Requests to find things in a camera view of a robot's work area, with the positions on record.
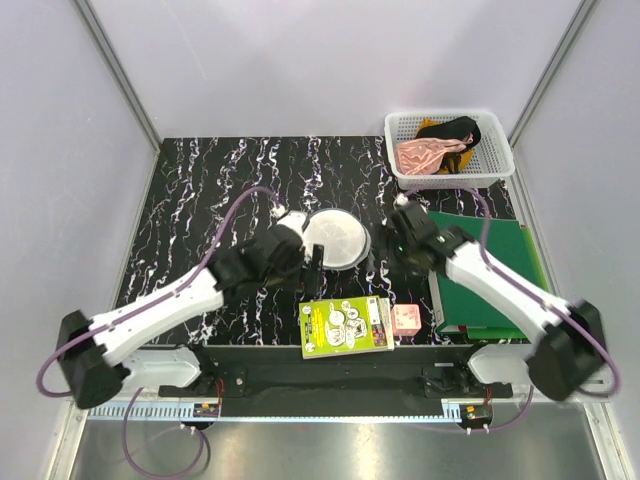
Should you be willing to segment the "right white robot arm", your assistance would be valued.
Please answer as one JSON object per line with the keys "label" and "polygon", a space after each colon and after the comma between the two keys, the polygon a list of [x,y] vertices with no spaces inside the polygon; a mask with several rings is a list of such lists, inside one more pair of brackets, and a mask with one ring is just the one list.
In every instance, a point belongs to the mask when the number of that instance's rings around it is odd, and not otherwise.
{"label": "right white robot arm", "polygon": [[571,304],[542,290],[501,264],[481,239],[456,225],[439,227],[416,202],[396,207],[375,227],[373,249],[404,274],[434,273],[466,288],[525,335],[528,353],[496,344],[477,348],[453,374],[463,395],[507,383],[530,385],[563,402],[582,393],[586,381],[610,359],[595,306]]}

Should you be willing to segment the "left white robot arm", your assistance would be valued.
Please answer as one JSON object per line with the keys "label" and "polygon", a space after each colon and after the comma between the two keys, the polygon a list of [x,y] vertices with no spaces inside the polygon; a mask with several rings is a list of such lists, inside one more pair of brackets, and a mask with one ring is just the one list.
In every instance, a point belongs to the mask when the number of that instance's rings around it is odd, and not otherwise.
{"label": "left white robot arm", "polygon": [[128,388],[186,388],[196,396],[215,386],[216,372],[188,347],[167,352],[144,345],[200,314],[267,287],[315,294],[325,248],[276,225],[213,253],[171,284],[135,302],[87,318],[76,310],[61,321],[57,362],[77,407],[88,410]]}

